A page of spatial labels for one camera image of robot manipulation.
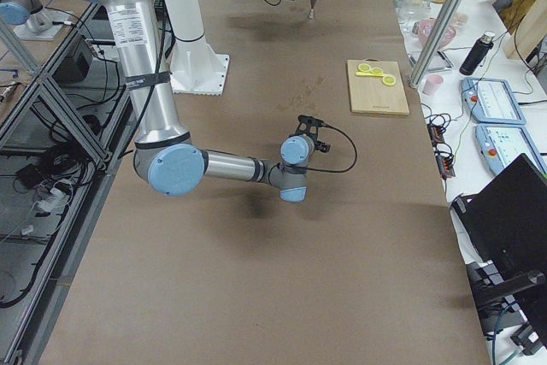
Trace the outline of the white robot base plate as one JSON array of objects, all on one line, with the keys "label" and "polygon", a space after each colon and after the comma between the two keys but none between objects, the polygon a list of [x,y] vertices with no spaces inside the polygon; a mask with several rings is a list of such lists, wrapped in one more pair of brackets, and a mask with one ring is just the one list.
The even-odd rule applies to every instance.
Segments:
[{"label": "white robot base plate", "polygon": [[217,54],[205,38],[177,40],[169,64],[174,93],[219,96],[224,90],[230,56]]}]

